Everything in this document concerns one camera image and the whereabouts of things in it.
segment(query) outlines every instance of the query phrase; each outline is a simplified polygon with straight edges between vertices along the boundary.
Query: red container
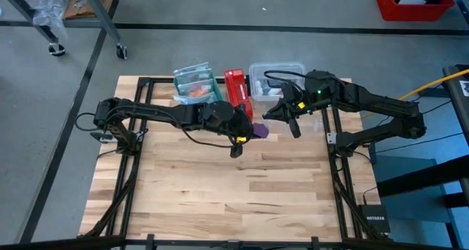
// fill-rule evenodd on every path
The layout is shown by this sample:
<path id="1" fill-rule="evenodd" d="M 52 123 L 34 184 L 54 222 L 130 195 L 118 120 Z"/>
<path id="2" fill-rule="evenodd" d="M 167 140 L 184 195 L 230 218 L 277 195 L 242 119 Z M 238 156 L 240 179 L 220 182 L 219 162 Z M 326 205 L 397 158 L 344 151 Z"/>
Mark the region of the red container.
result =
<path id="1" fill-rule="evenodd" d="M 241 103 L 244 103 L 246 106 L 246 114 L 252 122 L 252 105 L 249 101 L 248 87 L 244 81 L 243 70 L 227 70 L 224 74 L 229 102 L 233 106 L 239 106 Z"/>
<path id="2" fill-rule="evenodd" d="M 436 21 L 454 5 L 454 0 L 442 0 L 439 4 L 397 4 L 394 0 L 377 2 L 386 21 Z"/>

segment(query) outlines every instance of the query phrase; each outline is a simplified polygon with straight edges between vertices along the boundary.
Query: gray floor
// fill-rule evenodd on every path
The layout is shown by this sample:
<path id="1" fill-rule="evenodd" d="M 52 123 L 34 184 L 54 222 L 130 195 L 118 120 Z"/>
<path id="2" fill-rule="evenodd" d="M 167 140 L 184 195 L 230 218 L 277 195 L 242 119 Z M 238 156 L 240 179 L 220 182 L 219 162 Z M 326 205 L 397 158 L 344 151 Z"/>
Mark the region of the gray floor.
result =
<path id="1" fill-rule="evenodd" d="M 4 0 L 2 19 L 20 17 Z M 279 26 L 372 27 L 409 29 L 467 29 L 460 11 L 453 7 L 433 23 L 385 22 L 375 0 L 121 0 L 117 22 L 216 23 Z M 71 105 L 96 41 L 96 29 L 68 29 L 68 55 L 56 59 L 46 53 L 47 43 L 30 28 L 0 28 L 0 129 L 8 138 L 0 151 L 0 243 L 17 240 L 26 211 L 43 176 L 64 118 Z M 350 77 L 370 91 L 400 97 L 442 76 L 448 65 L 466 63 L 469 38 L 401 37 L 352 34 L 298 34 L 265 32 L 202 32 L 121 30 L 129 47 L 125 62 L 115 57 L 109 38 L 95 68 L 81 111 L 94 111 L 99 100 L 111 97 L 122 75 L 170 75 L 172 70 L 210 62 L 215 73 L 230 68 L 248 69 L 255 62 L 299 61 L 307 70 L 328 70 Z M 423 99 L 427 110 L 443 102 Z M 381 116 L 364 120 L 376 125 Z M 451 106 L 426 117 L 429 127 L 423 139 L 433 139 L 461 129 Z M 377 145 L 384 150 L 408 142 L 390 139 Z M 45 206 L 35 240 L 73 238 L 83 214 L 99 144 L 77 130 L 72 136 L 56 181 Z M 438 162 L 465 155 L 462 137 L 387 152 L 386 155 L 421 157 Z M 449 185 L 450 192 L 457 185 Z M 469 227 L 467 209 L 461 209 L 461 227 Z M 421 224 L 407 225 L 422 238 Z M 402 241 L 415 236 L 401 234 Z"/>

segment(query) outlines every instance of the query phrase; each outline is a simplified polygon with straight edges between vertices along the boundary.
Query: wooden tabletop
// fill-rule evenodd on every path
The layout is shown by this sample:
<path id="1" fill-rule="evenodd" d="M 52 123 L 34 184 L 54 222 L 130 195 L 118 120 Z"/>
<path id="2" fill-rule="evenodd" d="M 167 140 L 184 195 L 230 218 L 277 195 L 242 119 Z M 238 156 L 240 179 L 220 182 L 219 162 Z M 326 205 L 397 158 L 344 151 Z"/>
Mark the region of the wooden tabletop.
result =
<path id="1" fill-rule="evenodd" d="M 132 100 L 138 79 L 121 76 L 115 96 Z M 220 89 L 227 99 L 226 87 L 221 84 Z M 155 84 L 152 104 L 175 106 L 174 94 L 173 84 Z M 261 114 L 268 106 L 252 103 L 255 122 L 263 122 Z M 340 112 L 340 116 L 343 131 L 362 130 L 358 113 Z M 155 239 L 168 240 L 309 241 L 317 236 L 325 242 L 340 241 L 320 112 L 298 120 L 299 139 L 292 137 L 285 123 L 264 122 L 270 129 L 268 138 L 250 141 L 237 159 L 229 157 L 228 149 L 193 143 L 169 124 L 148 122 L 128 238 L 145 239 L 152 233 Z M 191 135 L 199 141 L 229 144 L 225 136 L 214 133 Z M 104 144 L 101 152 L 115 148 L 115 144 Z M 357 151 L 368 155 L 367 149 Z M 81 234 L 111 204 L 120 158 L 112 153 L 97 161 Z M 360 155 L 349 162 L 355 198 L 361 203 L 363 192 L 376 186 L 372 165 Z M 380 203 L 376 190 L 366 198 L 369 204 Z M 350 211 L 344 207 L 352 236 Z M 115 233 L 121 218 L 122 207 Z"/>

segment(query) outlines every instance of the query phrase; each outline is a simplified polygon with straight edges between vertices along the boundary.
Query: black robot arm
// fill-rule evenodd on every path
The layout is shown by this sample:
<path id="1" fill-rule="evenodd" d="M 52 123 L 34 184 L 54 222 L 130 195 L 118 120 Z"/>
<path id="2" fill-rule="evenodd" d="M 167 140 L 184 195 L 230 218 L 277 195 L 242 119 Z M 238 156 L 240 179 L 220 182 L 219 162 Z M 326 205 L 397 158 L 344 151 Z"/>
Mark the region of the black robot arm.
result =
<path id="1" fill-rule="evenodd" d="M 122 124 L 123 120 L 131 117 L 167 122 L 185 132 L 208 130 L 228 136 L 231 146 L 209 145 L 231 148 L 233 158 L 243 153 L 243 144 L 250 139 L 259 138 L 254 134 L 253 125 L 243 107 L 233 107 L 223 101 L 168 107 L 111 98 L 98 104 L 93 123 L 113 135 L 117 140 L 118 153 L 134 155 L 141 148 L 139 136 Z"/>
<path id="2" fill-rule="evenodd" d="M 263 117 L 288 123 L 295 138 L 301 136 L 296 122 L 299 116 L 331 106 L 346 112 L 371 111 L 393 117 L 390 123 L 375 128 L 331 135 L 329 142 L 336 144 L 340 155 L 351 156 L 353 150 L 362 144 L 394 136 L 417 139 L 426 132 L 417 103 L 374 95 L 362 86 L 341 81 L 325 71 L 314 70 L 306 74 L 305 89 L 291 82 L 283 83 L 281 88 L 284 97 Z"/>

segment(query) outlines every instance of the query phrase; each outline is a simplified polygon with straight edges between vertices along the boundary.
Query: cart wheel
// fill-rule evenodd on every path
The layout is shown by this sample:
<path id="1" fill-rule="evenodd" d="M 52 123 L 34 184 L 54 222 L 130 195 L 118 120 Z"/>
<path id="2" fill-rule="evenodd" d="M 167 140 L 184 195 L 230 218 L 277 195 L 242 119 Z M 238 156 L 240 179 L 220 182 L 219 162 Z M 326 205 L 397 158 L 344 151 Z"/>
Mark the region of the cart wheel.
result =
<path id="1" fill-rule="evenodd" d="M 127 59 L 127 47 L 125 45 L 117 45 L 117 57 L 120 59 Z"/>
<path id="2" fill-rule="evenodd" d="M 65 55 L 65 48 L 63 45 L 60 44 L 50 44 L 49 45 L 49 54 L 52 56 L 64 56 Z"/>

